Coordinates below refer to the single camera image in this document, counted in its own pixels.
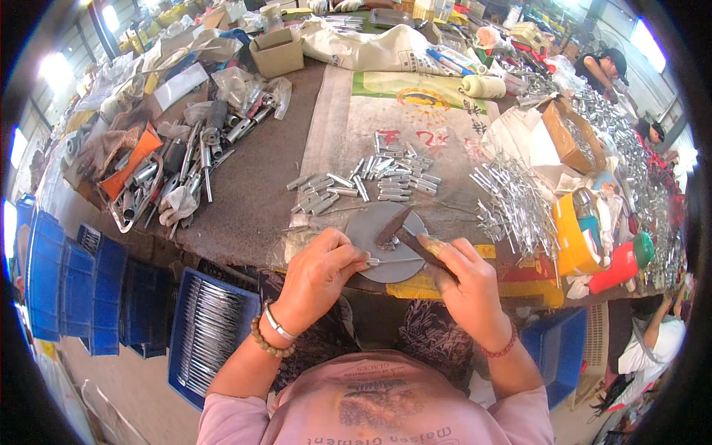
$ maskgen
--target hand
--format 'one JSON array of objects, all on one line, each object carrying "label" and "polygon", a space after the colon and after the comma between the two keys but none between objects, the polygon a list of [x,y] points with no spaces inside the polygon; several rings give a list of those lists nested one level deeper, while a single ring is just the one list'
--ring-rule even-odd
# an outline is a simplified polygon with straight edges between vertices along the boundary
[{"label": "hand", "polygon": [[425,271],[435,281],[453,320],[488,351],[504,349],[511,338],[512,327],[499,302],[494,267],[464,238],[456,239],[451,245],[420,234],[418,241],[460,280],[457,283],[447,272],[426,264]]},{"label": "hand", "polygon": [[351,275],[368,269],[370,257],[338,230],[324,230],[289,263],[271,306],[274,318],[291,335],[301,334],[331,309]]},{"label": "hand", "polygon": [[363,0],[343,0],[336,5],[334,12],[351,12],[356,11],[363,6]]},{"label": "hand", "polygon": [[314,11],[314,14],[321,16],[326,12],[328,5],[328,0],[311,0],[309,2],[309,9]]}]

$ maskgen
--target graphic print on shirt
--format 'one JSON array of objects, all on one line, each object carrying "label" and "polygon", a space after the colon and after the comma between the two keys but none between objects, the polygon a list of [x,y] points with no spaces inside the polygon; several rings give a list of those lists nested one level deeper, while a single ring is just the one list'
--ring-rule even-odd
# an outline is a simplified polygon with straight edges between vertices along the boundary
[{"label": "graphic print on shirt", "polygon": [[346,426],[368,426],[394,431],[407,417],[423,412],[424,405],[400,379],[354,382],[346,386],[339,403],[339,420]]}]

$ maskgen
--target white glove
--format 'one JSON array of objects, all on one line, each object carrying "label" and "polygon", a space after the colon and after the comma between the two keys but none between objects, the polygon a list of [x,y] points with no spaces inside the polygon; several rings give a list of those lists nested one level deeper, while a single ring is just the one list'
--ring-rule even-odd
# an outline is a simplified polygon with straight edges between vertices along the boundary
[{"label": "white glove", "polygon": [[351,12],[363,6],[363,0],[344,0],[334,8],[334,12]]},{"label": "white glove", "polygon": [[188,193],[188,187],[182,185],[166,195],[158,206],[161,216],[158,221],[164,226],[172,226],[183,218],[192,215],[198,208],[195,198]]},{"label": "white glove", "polygon": [[309,2],[309,9],[314,11],[314,14],[320,16],[326,12],[328,3],[328,0],[311,0]]}]

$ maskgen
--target white shirt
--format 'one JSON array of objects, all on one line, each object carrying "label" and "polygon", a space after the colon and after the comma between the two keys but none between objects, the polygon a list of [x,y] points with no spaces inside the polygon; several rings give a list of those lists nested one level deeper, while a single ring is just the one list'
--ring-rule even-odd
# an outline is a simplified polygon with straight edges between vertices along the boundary
[{"label": "white shirt", "polygon": [[677,355],[684,338],[685,324],[682,320],[675,319],[660,323],[658,340],[652,350],[653,357],[663,363],[660,365],[648,358],[638,339],[635,338],[635,334],[633,334],[625,351],[618,358],[618,373],[629,374],[630,372],[646,370],[647,374],[650,374],[663,370],[665,365]]}]

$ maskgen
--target wrist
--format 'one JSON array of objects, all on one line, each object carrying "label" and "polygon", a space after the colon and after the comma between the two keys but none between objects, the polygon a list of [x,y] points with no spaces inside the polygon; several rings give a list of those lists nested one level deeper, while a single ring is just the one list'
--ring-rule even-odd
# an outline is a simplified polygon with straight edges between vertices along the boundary
[{"label": "wrist", "polygon": [[479,345],[489,352],[498,352],[507,347],[512,338],[512,323],[504,313],[492,317],[492,325],[481,338],[473,337]]}]

